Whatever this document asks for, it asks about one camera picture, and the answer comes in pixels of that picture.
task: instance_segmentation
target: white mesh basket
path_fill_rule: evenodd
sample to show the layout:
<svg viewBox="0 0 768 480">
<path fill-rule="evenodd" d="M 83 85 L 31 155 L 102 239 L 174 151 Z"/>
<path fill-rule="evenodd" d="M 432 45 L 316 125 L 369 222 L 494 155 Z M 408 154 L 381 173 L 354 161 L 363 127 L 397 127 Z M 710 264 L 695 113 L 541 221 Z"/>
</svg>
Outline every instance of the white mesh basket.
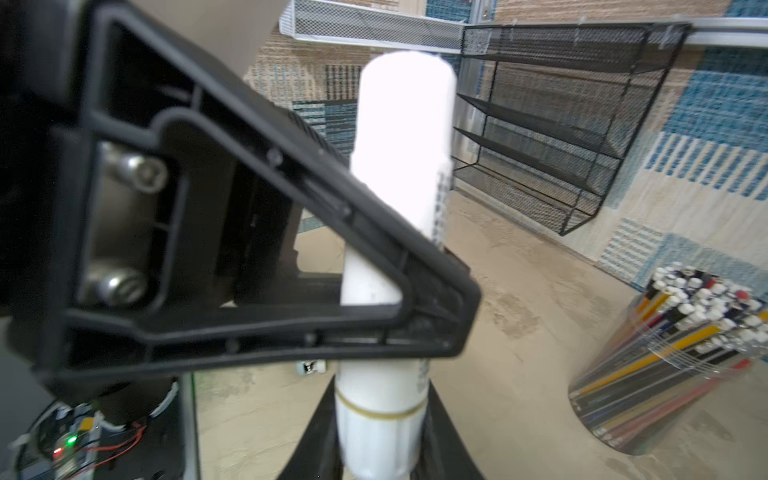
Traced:
<svg viewBox="0 0 768 480">
<path fill-rule="evenodd" d="M 292 0 L 280 33 L 296 40 L 461 53 L 464 24 L 324 0 Z"/>
</svg>

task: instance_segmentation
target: black mesh wire rack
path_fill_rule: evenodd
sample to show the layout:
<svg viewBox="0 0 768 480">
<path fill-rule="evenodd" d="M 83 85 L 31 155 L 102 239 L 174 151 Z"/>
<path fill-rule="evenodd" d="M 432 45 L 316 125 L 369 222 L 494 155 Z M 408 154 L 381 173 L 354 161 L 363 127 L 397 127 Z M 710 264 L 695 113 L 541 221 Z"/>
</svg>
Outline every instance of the black mesh wire rack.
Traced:
<svg viewBox="0 0 768 480">
<path fill-rule="evenodd" d="M 600 210 L 689 24 L 470 25 L 455 176 L 565 235 Z"/>
</svg>

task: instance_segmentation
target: small white object on floor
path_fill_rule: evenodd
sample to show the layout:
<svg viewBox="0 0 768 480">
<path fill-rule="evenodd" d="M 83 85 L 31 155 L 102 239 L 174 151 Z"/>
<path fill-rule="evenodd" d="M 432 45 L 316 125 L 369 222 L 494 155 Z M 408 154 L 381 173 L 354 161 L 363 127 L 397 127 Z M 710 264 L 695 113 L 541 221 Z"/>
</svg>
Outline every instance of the small white object on floor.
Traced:
<svg viewBox="0 0 768 480">
<path fill-rule="evenodd" d="M 303 362 L 296 362 L 296 372 L 301 376 L 311 375 L 313 373 L 325 373 L 326 370 L 325 360 L 305 360 Z"/>
</svg>

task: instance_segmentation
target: metal screw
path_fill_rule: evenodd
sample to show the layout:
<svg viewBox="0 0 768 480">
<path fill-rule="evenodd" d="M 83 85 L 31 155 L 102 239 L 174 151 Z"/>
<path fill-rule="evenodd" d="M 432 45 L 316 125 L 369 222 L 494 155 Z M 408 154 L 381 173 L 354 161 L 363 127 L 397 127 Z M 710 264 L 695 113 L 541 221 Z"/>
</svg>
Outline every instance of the metal screw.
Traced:
<svg viewBox="0 0 768 480">
<path fill-rule="evenodd" d="M 277 168 L 283 164 L 283 152 L 277 147 L 272 147 L 266 151 L 266 161 L 270 162 L 272 167 Z"/>
<path fill-rule="evenodd" d="M 109 306 L 128 306 L 147 292 L 147 278 L 130 266 L 109 270 L 96 284 L 96 295 Z"/>
<path fill-rule="evenodd" d="M 156 194 L 168 183 L 168 167 L 157 157 L 129 153 L 120 157 L 118 176 L 144 194 Z"/>
</svg>

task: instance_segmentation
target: yellow marker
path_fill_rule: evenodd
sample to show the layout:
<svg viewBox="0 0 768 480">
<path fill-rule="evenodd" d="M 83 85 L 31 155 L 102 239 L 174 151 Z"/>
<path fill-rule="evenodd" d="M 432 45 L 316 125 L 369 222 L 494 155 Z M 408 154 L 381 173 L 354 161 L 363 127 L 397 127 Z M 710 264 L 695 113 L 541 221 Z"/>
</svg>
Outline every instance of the yellow marker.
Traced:
<svg viewBox="0 0 768 480">
<path fill-rule="evenodd" d="M 693 391 L 694 386 L 697 383 L 700 383 L 696 388 L 704 387 L 707 383 L 710 384 L 709 389 L 712 389 L 714 387 L 714 383 L 719 382 L 719 379 L 705 379 L 701 376 L 693 376 L 689 378 L 688 380 L 685 380 L 684 382 L 681 382 L 674 387 L 665 390 L 662 393 L 658 393 L 653 398 L 646 400 L 645 402 L 642 402 L 640 405 L 635 406 L 632 409 L 627 410 L 625 413 L 614 417 L 609 422 L 605 422 L 603 425 L 599 426 L 598 428 L 594 429 L 593 432 L 595 435 L 603 435 L 604 433 L 607 433 L 615 428 L 617 428 L 619 425 L 625 422 L 629 422 L 630 420 L 643 415 L 647 412 L 649 412 L 651 409 L 661 405 L 662 403 L 674 400 L 676 397 L 678 397 L 681 393 L 688 393 L 689 391 Z M 707 392 L 709 390 L 702 389 L 701 392 Z M 691 399 L 698 398 L 700 394 L 696 394 L 695 396 L 691 397 Z"/>
<path fill-rule="evenodd" d="M 651 300 L 650 306 L 642 312 L 641 320 L 643 322 L 648 320 L 654 313 L 656 313 L 656 310 L 669 299 L 669 297 L 674 295 L 675 292 L 676 290 L 673 286 L 664 287 L 664 290 L 657 293 L 654 299 Z"/>
<path fill-rule="evenodd" d="M 634 310 L 635 313 L 641 313 L 643 310 L 645 310 L 645 307 L 647 307 L 651 300 L 663 289 L 667 284 L 657 280 L 654 282 L 653 285 L 650 286 L 647 292 L 643 294 L 643 299 L 640 301 L 640 304 L 637 305 L 637 308 Z"/>
<path fill-rule="evenodd" d="M 622 369 L 616 370 L 615 372 L 611 373 L 609 376 L 604 376 L 598 381 L 592 382 L 592 384 L 585 386 L 583 389 L 574 391 L 573 393 L 571 393 L 570 397 L 572 399 L 575 399 L 579 396 L 584 395 L 585 393 L 589 393 L 594 390 L 597 390 L 603 385 L 607 385 L 608 383 L 611 383 L 614 380 L 617 380 L 627 375 L 628 373 L 632 373 L 636 370 L 639 370 L 644 366 L 649 366 L 651 363 L 658 362 L 659 360 L 661 360 L 661 357 L 667 356 L 670 353 L 674 352 L 675 350 L 684 349 L 693 345 L 694 343 L 699 343 L 701 340 L 704 340 L 714 335 L 715 333 L 720 333 L 720 331 L 721 330 L 719 326 L 710 325 L 697 332 L 693 332 L 689 336 L 679 339 L 678 341 L 668 346 L 667 348 L 663 349 L 659 353 L 650 353 L 644 356 L 643 358 L 639 359 L 638 361 L 631 363 L 630 365 L 627 365 Z"/>
</svg>

